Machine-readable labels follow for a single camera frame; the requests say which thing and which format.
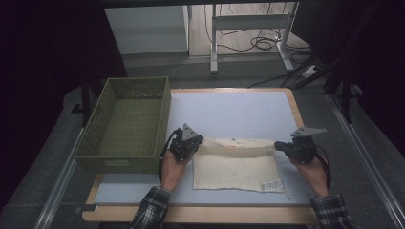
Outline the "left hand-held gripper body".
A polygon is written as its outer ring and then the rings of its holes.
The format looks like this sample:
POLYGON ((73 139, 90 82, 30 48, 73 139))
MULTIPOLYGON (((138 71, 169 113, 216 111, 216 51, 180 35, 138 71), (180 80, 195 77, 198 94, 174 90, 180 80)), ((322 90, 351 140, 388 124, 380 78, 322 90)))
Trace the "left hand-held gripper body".
POLYGON ((175 134, 177 136, 170 144, 170 151, 176 157, 177 161, 187 160, 186 147, 188 144, 192 143, 192 138, 198 134, 186 123, 184 123, 183 127, 178 129, 175 134))

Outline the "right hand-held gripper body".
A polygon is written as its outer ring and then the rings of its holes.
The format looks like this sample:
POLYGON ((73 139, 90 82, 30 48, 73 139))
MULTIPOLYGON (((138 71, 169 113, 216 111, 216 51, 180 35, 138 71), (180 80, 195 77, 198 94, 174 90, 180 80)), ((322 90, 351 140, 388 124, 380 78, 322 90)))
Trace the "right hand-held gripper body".
POLYGON ((317 134, 323 134, 326 129, 317 129, 310 127, 300 127, 294 131, 292 136, 292 143, 289 144, 289 149, 286 152, 286 156, 293 158, 302 163, 311 162, 317 154, 316 146, 312 136, 317 134))

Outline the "cream cloth towel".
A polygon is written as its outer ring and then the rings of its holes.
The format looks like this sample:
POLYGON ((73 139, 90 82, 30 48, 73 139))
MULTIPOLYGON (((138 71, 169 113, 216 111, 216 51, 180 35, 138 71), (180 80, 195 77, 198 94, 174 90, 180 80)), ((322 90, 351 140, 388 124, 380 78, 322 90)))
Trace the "cream cloth towel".
POLYGON ((193 155, 195 190, 242 190, 285 194, 274 141, 205 138, 193 155))

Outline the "green plastic basket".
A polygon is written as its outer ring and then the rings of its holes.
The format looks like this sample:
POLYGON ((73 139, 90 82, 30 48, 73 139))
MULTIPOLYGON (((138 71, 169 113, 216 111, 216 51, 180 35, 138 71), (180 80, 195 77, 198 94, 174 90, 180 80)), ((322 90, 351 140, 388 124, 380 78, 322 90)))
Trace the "green plastic basket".
POLYGON ((102 174, 155 174, 166 142, 169 79, 110 78, 75 152, 83 168, 102 174))

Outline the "person's left hand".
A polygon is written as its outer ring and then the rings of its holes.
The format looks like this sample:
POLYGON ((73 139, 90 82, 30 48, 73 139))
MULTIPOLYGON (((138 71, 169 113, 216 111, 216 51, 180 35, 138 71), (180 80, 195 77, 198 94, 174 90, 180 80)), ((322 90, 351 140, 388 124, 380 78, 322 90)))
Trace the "person's left hand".
POLYGON ((163 157, 160 187, 168 192, 174 192, 181 182, 189 159, 177 161, 171 151, 163 157))

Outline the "person's right hand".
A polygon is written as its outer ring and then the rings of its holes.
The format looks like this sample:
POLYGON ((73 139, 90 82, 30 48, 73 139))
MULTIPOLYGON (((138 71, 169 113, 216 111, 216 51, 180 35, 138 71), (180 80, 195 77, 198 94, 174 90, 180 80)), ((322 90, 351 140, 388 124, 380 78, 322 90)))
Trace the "person's right hand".
POLYGON ((314 158, 309 163, 301 163, 291 158, 290 163, 296 167, 302 178, 308 183, 313 193, 319 197, 326 197, 329 194, 327 185, 327 174, 322 162, 314 158))

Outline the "white foam mat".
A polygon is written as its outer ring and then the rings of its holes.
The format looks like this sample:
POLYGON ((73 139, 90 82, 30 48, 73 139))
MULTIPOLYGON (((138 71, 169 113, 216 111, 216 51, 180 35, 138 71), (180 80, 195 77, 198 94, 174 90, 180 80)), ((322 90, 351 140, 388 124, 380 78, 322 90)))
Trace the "white foam mat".
MULTIPOLYGON (((188 124, 204 137, 274 139, 290 141, 290 134, 303 125, 302 118, 285 91, 173 92, 168 133, 188 124)), ((313 192, 282 152, 276 164, 285 187, 283 193, 242 190, 195 190, 193 166, 172 195, 174 205, 308 205, 313 192)), ((156 175, 107 174, 96 193, 95 203, 138 204, 158 183, 156 175)))

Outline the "black metal stand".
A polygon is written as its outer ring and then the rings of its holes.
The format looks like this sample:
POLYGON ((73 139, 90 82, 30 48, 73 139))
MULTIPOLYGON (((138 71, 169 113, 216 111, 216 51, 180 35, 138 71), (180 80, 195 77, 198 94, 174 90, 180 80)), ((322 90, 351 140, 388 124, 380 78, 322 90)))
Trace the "black metal stand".
POLYGON ((81 104, 74 104, 72 114, 83 114, 82 126, 85 127, 91 115, 90 93, 97 96, 97 83, 89 73, 84 74, 80 81, 81 104))
POLYGON ((351 124, 350 107, 351 100, 357 99, 362 95, 362 90, 356 84, 353 84, 349 79, 342 81, 342 94, 341 94, 341 113, 345 120, 351 124))

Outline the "white power strip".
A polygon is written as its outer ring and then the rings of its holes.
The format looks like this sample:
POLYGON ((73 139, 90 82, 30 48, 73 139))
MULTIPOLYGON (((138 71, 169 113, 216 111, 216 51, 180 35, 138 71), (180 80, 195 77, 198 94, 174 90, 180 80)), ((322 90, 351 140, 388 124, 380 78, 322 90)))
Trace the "white power strip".
POLYGON ((320 70, 320 68, 318 66, 311 65, 302 73, 302 77, 308 78, 308 77, 312 76, 313 74, 317 73, 319 70, 320 70))

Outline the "dark curtain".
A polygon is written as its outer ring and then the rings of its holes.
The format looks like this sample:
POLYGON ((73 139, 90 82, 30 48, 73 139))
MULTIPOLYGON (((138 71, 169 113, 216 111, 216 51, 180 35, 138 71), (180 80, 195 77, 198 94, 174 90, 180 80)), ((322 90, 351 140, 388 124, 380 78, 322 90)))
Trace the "dark curtain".
POLYGON ((359 86, 360 106, 405 156, 405 0, 302 0, 292 33, 332 66, 324 90, 359 86))
POLYGON ((126 69, 101 0, 0 0, 0 210, 47 140, 65 94, 126 69))

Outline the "black tape strip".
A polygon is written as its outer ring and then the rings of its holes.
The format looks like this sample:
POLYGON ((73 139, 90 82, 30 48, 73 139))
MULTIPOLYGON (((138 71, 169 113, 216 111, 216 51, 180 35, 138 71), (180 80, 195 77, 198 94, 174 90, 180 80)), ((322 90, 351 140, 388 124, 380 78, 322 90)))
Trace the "black tape strip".
POLYGON ((77 214, 80 214, 80 213, 85 212, 85 211, 94 212, 94 211, 96 211, 96 208, 97 208, 96 204, 85 204, 85 205, 81 205, 81 206, 76 207, 75 212, 77 214))

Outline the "white cabinet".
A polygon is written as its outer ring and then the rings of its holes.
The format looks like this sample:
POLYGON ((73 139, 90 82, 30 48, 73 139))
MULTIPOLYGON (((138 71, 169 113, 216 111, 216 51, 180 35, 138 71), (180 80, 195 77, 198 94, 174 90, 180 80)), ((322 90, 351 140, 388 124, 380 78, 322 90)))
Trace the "white cabinet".
POLYGON ((121 54, 186 52, 186 6, 105 9, 121 54))

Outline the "silver metal rail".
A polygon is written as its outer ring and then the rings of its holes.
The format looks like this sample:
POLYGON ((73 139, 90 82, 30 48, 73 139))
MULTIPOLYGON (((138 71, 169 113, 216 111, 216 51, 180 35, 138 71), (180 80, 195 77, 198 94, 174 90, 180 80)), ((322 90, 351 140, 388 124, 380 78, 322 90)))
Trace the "silver metal rail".
POLYGON ((48 195, 48 198, 37 218, 33 229, 50 229, 59 204, 64 197, 68 184, 74 173, 76 162, 74 155, 77 150, 79 140, 82 138, 84 129, 81 129, 72 150, 68 153, 65 163, 56 179, 56 182, 48 195))
POLYGON ((370 154, 361 141, 354 127, 347 121, 341 113, 341 106, 338 99, 330 94, 326 94, 326 99, 329 101, 333 112, 340 123, 345 135, 350 141, 355 153, 373 184, 375 191, 378 193, 383 205, 390 215, 396 229, 405 229, 405 211, 400 206, 399 201, 394 195, 393 190, 389 187, 383 176, 378 171, 373 163, 370 154))

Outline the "white metal desk frame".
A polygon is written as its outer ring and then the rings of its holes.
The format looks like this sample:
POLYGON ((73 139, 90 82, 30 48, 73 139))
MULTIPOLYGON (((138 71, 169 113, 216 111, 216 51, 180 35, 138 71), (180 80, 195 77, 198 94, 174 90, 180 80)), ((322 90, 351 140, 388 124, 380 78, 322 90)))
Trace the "white metal desk frame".
POLYGON ((287 54, 287 41, 298 6, 299 3, 295 2, 289 13, 282 14, 217 16, 216 5, 213 5, 211 22, 210 71, 212 73, 218 72, 217 31, 280 29, 283 30, 283 33, 281 38, 276 43, 276 48, 286 70, 288 72, 292 72, 294 68, 287 54))

